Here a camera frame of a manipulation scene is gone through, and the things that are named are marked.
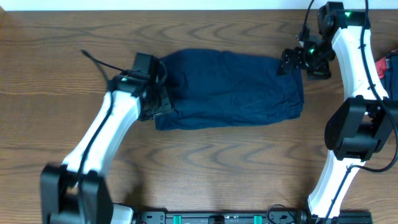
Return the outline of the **navy blue shorts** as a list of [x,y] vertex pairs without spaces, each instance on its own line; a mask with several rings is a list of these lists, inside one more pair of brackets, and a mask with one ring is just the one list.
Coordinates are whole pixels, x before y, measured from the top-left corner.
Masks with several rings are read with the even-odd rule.
[[262,126],[299,118],[302,74],[279,75],[279,59],[211,49],[161,58],[174,110],[155,119],[159,131]]

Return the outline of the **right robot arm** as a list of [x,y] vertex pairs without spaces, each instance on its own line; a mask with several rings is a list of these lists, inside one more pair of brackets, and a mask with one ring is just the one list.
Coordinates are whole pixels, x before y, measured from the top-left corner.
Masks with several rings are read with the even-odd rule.
[[367,10],[345,9],[329,1],[319,8],[319,36],[303,27],[300,46],[285,49],[278,73],[305,70],[313,79],[330,77],[329,63],[337,59],[344,101],[325,126],[328,155],[307,206],[294,223],[371,223],[369,212],[341,211],[341,203],[355,175],[397,132],[397,102],[383,87],[371,51],[371,25]]

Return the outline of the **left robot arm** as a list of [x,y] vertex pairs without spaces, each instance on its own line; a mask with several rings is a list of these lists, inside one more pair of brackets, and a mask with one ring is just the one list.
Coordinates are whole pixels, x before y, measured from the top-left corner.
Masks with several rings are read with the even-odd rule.
[[103,77],[106,93],[91,126],[60,166],[48,164],[40,175],[43,223],[137,223],[132,207],[112,201],[106,177],[134,122],[174,110],[167,69],[159,58],[138,53],[130,70]]

